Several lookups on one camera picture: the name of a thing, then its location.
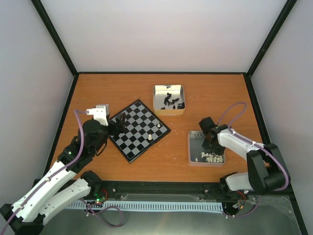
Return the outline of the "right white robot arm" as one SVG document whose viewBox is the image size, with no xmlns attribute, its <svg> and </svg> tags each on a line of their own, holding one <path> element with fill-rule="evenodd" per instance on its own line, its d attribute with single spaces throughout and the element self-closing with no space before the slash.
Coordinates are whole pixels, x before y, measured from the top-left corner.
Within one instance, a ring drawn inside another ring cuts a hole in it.
<svg viewBox="0 0 313 235">
<path fill-rule="evenodd" d="M 247 163 L 246 173 L 235 172 L 220 179 L 225 190 L 264 195 L 289 186 L 291 177 L 277 145 L 252 141 L 226 124 L 216 125 L 210 117 L 202 119 L 199 126 L 204 134 L 202 147 L 211 155 L 221 156 L 229 149 Z"/>
</svg>

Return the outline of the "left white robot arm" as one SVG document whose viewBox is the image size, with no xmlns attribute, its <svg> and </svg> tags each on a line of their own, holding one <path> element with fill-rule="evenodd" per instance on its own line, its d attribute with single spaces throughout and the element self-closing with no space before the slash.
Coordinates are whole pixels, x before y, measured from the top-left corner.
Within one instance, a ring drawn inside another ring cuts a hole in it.
<svg viewBox="0 0 313 235">
<path fill-rule="evenodd" d="M 89 109 L 86 114 L 93 118 L 84 123 L 78 121 L 77 136 L 42 179 L 21 199 L 1 207 L 5 227 L 11 227 L 15 234 L 38 235 L 69 204 L 101 193 L 102 180 L 91 170 L 68 187 L 62 187 L 103 152 L 109 136 L 123 132 L 125 114 L 118 115 L 116 121 L 109 121 L 109 115 L 99 109 Z"/>
</svg>

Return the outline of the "white chess pieces pile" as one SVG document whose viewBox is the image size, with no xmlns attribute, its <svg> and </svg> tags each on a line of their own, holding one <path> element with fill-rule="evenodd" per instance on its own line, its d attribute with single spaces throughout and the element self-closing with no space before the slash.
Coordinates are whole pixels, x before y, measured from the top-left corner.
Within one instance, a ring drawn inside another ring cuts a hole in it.
<svg viewBox="0 0 313 235">
<path fill-rule="evenodd" d="M 224 155 L 216 155 L 210 152 L 201 152 L 199 157 L 195 158 L 197 163 L 214 163 L 214 164 L 223 164 Z"/>
</svg>

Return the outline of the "black chess pieces pile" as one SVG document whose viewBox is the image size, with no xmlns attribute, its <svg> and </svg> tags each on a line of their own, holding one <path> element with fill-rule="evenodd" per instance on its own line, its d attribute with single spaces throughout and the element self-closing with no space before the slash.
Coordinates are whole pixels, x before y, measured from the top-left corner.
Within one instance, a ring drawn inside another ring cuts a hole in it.
<svg viewBox="0 0 313 235">
<path fill-rule="evenodd" d="M 167 93 L 166 97 L 163 99 L 163 105 L 161 106 L 161 110 L 166 110 L 169 107 L 171 109 L 184 109 L 185 102 L 181 97 L 172 98 L 171 93 Z"/>
</svg>

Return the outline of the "green lit circuit board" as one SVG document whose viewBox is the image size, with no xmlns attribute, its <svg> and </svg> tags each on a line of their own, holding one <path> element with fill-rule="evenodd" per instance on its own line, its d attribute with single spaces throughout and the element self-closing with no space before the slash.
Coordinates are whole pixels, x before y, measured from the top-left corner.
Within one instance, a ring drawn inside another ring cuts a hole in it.
<svg viewBox="0 0 313 235">
<path fill-rule="evenodd" d="M 95 194 L 95 203 L 97 204 L 103 204 L 108 199 L 108 193 L 105 189 L 100 190 L 100 192 Z"/>
</svg>

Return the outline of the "pink square tin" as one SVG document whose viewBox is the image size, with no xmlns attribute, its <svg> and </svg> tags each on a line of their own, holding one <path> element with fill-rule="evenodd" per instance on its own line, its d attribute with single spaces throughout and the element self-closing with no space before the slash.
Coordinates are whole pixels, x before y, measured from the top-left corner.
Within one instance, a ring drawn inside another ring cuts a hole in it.
<svg viewBox="0 0 313 235">
<path fill-rule="evenodd" d="M 201 152 L 210 152 L 202 147 L 204 141 L 204 134 L 200 130 L 193 130 L 188 133 L 188 161 L 191 166 L 209 166 L 209 167 L 221 167 L 225 164 L 225 155 L 223 164 L 214 164 L 214 163 L 197 163 L 195 158 L 199 157 Z"/>
</svg>

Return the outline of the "black and silver chessboard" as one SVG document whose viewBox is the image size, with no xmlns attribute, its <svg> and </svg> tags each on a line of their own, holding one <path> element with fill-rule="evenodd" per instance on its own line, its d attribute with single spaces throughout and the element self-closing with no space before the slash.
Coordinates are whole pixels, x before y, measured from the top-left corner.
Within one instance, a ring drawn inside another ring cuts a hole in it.
<svg viewBox="0 0 313 235">
<path fill-rule="evenodd" d="M 110 140 L 130 164 L 171 132 L 171 129 L 139 99 L 109 120 L 116 121 L 116 116 L 120 113 L 126 114 L 125 131 L 118 136 L 110 136 Z M 148 140 L 149 134 L 153 137 L 151 141 Z"/>
</svg>

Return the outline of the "gold square tin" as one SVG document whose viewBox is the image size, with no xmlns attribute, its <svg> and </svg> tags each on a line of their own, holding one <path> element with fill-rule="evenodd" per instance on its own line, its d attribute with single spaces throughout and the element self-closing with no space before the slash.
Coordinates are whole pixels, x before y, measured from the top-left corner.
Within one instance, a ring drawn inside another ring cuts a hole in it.
<svg viewBox="0 0 313 235">
<path fill-rule="evenodd" d="M 157 116 L 181 116 L 186 108 L 182 85 L 155 85 L 153 112 Z"/>
</svg>

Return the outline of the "black aluminium frame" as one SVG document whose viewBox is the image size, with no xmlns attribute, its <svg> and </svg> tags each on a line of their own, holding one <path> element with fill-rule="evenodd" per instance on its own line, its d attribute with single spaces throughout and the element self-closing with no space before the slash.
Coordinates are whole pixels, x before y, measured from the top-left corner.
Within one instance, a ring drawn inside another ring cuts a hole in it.
<svg viewBox="0 0 313 235">
<path fill-rule="evenodd" d="M 153 75 L 157 75 L 157 74 L 166 74 L 166 75 L 170 75 L 170 74 L 214 74 L 214 75 L 226 75 L 226 74 L 231 74 L 231 75 L 235 75 L 235 74 L 242 74 L 245 80 L 245 84 L 246 84 L 246 89 L 248 91 L 249 94 L 249 98 L 250 98 L 250 103 L 252 105 L 253 111 L 254 111 L 254 115 L 256 117 L 256 121 L 257 121 L 257 125 L 259 128 L 259 132 L 261 134 L 261 138 L 262 141 L 264 143 L 269 143 L 270 138 L 268 135 L 268 130 L 266 128 L 264 119 L 263 119 L 263 115 L 261 114 L 261 109 L 259 106 L 259 102 L 258 99 L 256 97 L 255 94 L 255 90 L 253 87 L 253 84 L 251 82 L 251 78 L 253 76 L 253 74 L 255 73 L 256 69 L 258 68 L 258 66 L 260 65 L 262 59 L 264 58 L 266 52 L 268 51 L 270 45 L 272 44 L 272 42 L 274 41 L 275 37 L 277 36 L 278 32 L 280 31 L 281 27 L 283 26 L 285 20 L 287 19 L 287 17 L 289 16 L 290 12 L 292 11 L 292 9 L 294 8 L 295 4 L 297 3 L 297 1 L 295 0 L 288 0 L 286 1 L 284 7 L 282 8 L 281 12 L 279 13 L 275 23 L 273 24 L 270 32 L 268 33 L 266 39 L 264 40 L 260 50 L 258 51 L 255 59 L 253 60 L 248 72 L 186 72 L 186 71 L 182 71 L 182 72 L 178 72 L 178 71 L 121 71 L 121 74 L 153 74 Z M 47 172 L 48 170 L 48 164 L 51 163 L 52 161 L 52 157 L 53 154 L 55 152 L 56 149 L 56 145 L 57 142 L 59 140 L 60 134 L 61 134 L 61 130 L 63 128 L 64 122 L 65 122 L 65 118 L 68 112 L 68 108 L 70 105 L 70 102 L 72 100 L 72 96 L 74 94 L 74 90 L 78 81 L 78 76 L 81 74 L 80 72 L 77 71 L 77 69 L 75 68 L 61 38 L 59 37 L 59 34 L 57 33 L 57 30 L 55 29 L 44 5 L 42 4 L 42 2 L 40 0 L 33 0 L 32 1 L 32 5 L 34 6 L 35 10 L 37 11 L 38 15 L 41 18 L 41 21 L 43 22 L 43 24 L 45 25 L 48 33 L 50 34 L 51 39 L 53 40 L 54 44 L 56 45 L 60 55 L 62 56 L 66 66 L 68 67 L 71 75 L 73 76 L 73 82 L 72 85 L 70 87 L 68 96 L 67 96 L 67 100 L 64 106 L 64 109 L 62 111 L 62 116 L 60 119 L 60 122 L 58 124 L 58 128 L 57 128 L 57 132 L 55 134 L 54 137 L 54 141 L 47 159 L 47 163 L 44 169 L 44 173 Z"/>
</svg>

